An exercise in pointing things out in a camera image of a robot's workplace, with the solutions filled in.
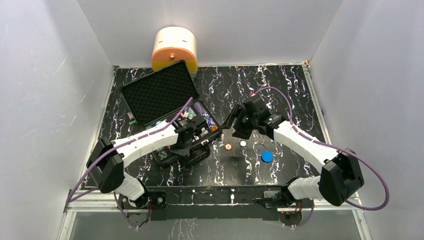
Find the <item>red yellow poker chip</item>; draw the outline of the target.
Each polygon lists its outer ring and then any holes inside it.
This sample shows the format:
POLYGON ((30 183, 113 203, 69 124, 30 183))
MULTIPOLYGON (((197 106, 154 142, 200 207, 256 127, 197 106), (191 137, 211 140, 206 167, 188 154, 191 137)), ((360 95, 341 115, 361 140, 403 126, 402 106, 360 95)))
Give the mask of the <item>red yellow poker chip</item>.
POLYGON ((224 145, 224 149, 226 151, 232 151, 233 148, 234 148, 233 145, 231 143, 229 143, 229 142, 224 145))

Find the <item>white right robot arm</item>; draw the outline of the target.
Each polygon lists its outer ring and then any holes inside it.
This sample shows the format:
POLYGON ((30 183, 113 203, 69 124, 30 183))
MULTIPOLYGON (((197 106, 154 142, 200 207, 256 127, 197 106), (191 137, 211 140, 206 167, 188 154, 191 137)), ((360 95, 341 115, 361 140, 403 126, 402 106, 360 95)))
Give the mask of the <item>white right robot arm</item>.
POLYGON ((280 113, 271 113, 258 95, 250 96, 242 105, 235 105, 221 128, 233 128, 232 136, 244 140, 257 130, 287 146, 320 171, 319 176, 292 178, 273 196, 255 199, 258 204, 295 207, 303 199, 325 199, 338 207, 365 184, 353 151, 316 143, 312 136, 296 128, 280 113))

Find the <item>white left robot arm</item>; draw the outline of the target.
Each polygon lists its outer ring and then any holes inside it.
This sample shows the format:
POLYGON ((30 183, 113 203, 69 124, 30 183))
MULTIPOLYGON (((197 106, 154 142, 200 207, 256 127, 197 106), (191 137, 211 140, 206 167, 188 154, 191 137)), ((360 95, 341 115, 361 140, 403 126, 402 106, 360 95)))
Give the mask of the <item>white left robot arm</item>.
POLYGON ((160 148, 189 147, 194 142, 194 136, 206 127, 203 120, 196 124, 179 117, 173 123, 163 121, 126 138, 113 141, 101 138, 95 144, 86 167, 101 193, 117 193, 127 197, 135 207, 144 208, 150 200, 149 191, 141 180, 126 173, 125 168, 160 148))

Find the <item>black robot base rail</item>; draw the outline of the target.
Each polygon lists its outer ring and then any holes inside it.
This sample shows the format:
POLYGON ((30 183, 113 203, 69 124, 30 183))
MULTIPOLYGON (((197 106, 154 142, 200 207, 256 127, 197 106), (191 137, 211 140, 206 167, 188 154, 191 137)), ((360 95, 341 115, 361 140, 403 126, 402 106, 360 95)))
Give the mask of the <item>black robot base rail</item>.
POLYGON ((312 202, 289 200, 279 185, 151 186, 139 203, 120 195, 118 205, 130 220, 262 219, 298 224, 312 202))

